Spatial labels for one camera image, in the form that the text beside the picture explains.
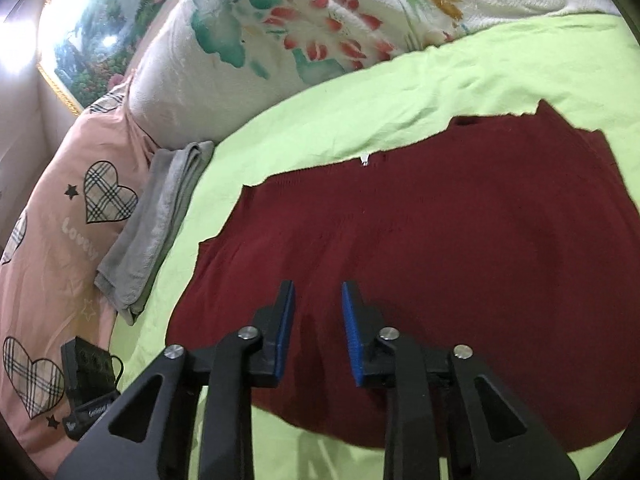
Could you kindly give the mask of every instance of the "metal screw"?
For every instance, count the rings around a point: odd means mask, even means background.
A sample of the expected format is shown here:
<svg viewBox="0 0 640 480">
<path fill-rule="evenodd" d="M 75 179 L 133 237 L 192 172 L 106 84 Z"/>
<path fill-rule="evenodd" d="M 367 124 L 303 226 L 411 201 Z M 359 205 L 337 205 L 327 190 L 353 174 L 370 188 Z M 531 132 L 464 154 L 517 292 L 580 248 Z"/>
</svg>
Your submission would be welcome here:
<svg viewBox="0 0 640 480">
<path fill-rule="evenodd" d="M 240 339 L 254 339 L 258 337 L 258 329 L 255 326 L 243 326 L 238 330 L 238 337 Z"/>
<path fill-rule="evenodd" d="M 394 341 L 400 337 L 400 331 L 392 326 L 385 326 L 379 333 L 380 339 L 385 341 Z"/>
<path fill-rule="evenodd" d="M 169 359 L 177 359 L 182 354 L 184 354 L 184 346 L 180 345 L 169 345 L 164 349 L 164 357 L 168 357 Z"/>
<path fill-rule="evenodd" d="M 453 355 L 458 359 L 469 359 L 473 354 L 473 349 L 468 345 L 456 345 L 453 349 Z"/>
</svg>

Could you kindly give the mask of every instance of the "pink blanket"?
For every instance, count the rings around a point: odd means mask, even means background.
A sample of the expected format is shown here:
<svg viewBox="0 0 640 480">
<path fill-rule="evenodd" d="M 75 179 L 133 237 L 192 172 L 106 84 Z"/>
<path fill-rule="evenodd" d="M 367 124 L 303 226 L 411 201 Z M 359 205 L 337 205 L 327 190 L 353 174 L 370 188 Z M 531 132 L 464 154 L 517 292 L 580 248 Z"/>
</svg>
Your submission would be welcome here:
<svg viewBox="0 0 640 480">
<path fill-rule="evenodd" d="M 0 264 L 0 412 L 53 476 L 74 443 L 60 345 L 107 348 L 114 310 L 94 287 L 98 264 L 133 212 L 155 151 L 127 107 L 127 86 L 84 111 L 36 184 Z"/>
</svg>

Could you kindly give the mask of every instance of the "painting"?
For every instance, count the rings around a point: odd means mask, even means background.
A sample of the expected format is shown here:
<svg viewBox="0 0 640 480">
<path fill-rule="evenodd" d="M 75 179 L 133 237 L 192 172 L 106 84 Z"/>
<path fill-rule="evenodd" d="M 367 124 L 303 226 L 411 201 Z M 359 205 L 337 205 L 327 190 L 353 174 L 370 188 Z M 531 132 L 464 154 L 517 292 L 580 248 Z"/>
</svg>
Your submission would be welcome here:
<svg viewBox="0 0 640 480">
<path fill-rule="evenodd" d="M 38 68 L 77 114 L 124 75 L 166 0 L 47 0 Z"/>
</svg>

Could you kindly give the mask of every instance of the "wall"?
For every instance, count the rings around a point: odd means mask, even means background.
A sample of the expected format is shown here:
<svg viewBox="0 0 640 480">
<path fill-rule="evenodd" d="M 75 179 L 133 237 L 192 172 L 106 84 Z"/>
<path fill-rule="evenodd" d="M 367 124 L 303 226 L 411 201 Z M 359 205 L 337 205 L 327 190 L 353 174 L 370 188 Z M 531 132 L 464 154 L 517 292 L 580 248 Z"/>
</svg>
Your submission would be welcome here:
<svg viewBox="0 0 640 480">
<path fill-rule="evenodd" d="M 40 107 L 44 119 L 44 135 L 51 153 L 56 153 L 62 139 L 76 120 L 76 115 L 66 107 L 43 77 L 38 80 Z"/>
<path fill-rule="evenodd" d="M 35 35 L 44 0 L 23 0 L 0 23 L 0 244 L 51 158 L 44 135 Z"/>
</svg>

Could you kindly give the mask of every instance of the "gray towel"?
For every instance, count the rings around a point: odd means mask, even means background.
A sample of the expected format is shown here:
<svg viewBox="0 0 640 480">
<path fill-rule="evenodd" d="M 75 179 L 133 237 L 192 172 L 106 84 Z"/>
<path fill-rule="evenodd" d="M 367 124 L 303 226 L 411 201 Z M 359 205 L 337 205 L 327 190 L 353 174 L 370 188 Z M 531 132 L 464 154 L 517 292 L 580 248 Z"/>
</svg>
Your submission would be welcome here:
<svg viewBox="0 0 640 480">
<path fill-rule="evenodd" d="M 129 325 L 145 308 L 213 149 L 208 140 L 156 152 L 135 211 L 98 266 L 95 285 Z"/>
</svg>

